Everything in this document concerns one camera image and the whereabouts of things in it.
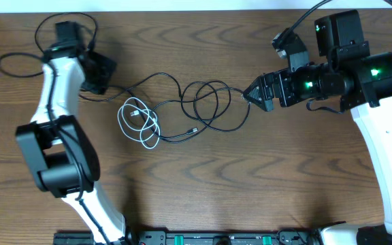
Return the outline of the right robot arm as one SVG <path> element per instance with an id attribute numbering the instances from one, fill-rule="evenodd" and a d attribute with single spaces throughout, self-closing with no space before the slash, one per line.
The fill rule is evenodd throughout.
<path id="1" fill-rule="evenodd" d="M 366 142 L 385 218 L 380 225 L 341 222 L 318 228 L 307 243 L 392 244 L 392 52 L 370 53 L 355 10 L 319 18 L 314 29 L 325 63 L 310 62 L 299 36 L 285 29 L 272 44 L 288 67 L 259 76 L 243 97 L 266 112 L 273 109 L 274 99 L 287 108 L 338 97 L 339 113 L 352 114 Z"/>

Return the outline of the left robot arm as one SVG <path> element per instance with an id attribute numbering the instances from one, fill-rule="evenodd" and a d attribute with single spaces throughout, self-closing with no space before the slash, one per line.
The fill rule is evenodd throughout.
<path id="1" fill-rule="evenodd" d="M 81 90 L 102 95 L 116 69 L 113 60 L 84 45 L 80 24 L 55 25 L 56 43 L 44 51 L 44 86 L 30 123 L 16 142 L 38 189 L 69 204 L 92 232 L 94 244 L 134 244 L 126 219 L 99 181 L 97 153 L 78 117 Z"/>

